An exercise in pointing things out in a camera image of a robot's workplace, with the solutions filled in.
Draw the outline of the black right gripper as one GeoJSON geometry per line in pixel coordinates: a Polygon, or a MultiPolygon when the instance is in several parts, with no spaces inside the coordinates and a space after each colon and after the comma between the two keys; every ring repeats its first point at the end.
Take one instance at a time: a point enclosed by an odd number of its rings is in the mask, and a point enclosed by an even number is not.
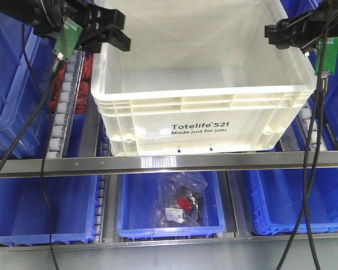
{"type": "Polygon", "coordinates": [[[321,1],[318,7],[295,18],[281,19],[276,24],[265,25],[264,35],[274,32],[291,31],[292,35],[270,36],[268,43],[279,50],[290,47],[303,52],[312,50],[315,43],[324,37],[338,37],[338,1],[321,1]]]}

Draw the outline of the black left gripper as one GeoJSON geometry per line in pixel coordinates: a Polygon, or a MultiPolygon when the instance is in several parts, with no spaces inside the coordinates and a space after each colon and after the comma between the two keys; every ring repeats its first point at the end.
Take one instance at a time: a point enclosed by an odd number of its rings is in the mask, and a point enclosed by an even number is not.
{"type": "Polygon", "coordinates": [[[35,35],[41,38],[58,39],[64,29],[64,21],[71,19],[81,26],[82,32],[75,48],[88,53],[100,53],[102,42],[128,52],[131,39],[124,29],[125,15],[118,9],[99,7],[87,1],[39,1],[39,14],[42,16],[35,26],[35,35]],[[111,26],[101,32],[102,26],[111,26]]]}

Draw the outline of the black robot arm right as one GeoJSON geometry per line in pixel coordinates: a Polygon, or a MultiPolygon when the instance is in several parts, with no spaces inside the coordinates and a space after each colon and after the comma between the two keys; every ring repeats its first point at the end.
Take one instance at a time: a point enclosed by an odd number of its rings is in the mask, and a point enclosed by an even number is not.
{"type": "Polygon", "coordinates": [[[295,47],[306,53],[317,49],[325,28],[329,38],[338,37],[338,1],[321,1],[313,10],[266,25],[264,37],[279,50],[295,47]]]}

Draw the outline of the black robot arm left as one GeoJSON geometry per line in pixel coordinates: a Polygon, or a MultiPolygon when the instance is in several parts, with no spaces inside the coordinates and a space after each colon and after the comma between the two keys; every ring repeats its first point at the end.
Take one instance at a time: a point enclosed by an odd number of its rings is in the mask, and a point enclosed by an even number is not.
{"type": "Polygon", "coordinates": [[[64,20],[71,19],[82,28],[75,49],[100,53],[108,43],[128,52],[131,39],[124,29],[125,15],[88,1],[0,1],[0,13],[34,28],[36,35],[56,39],[64,20]]]}

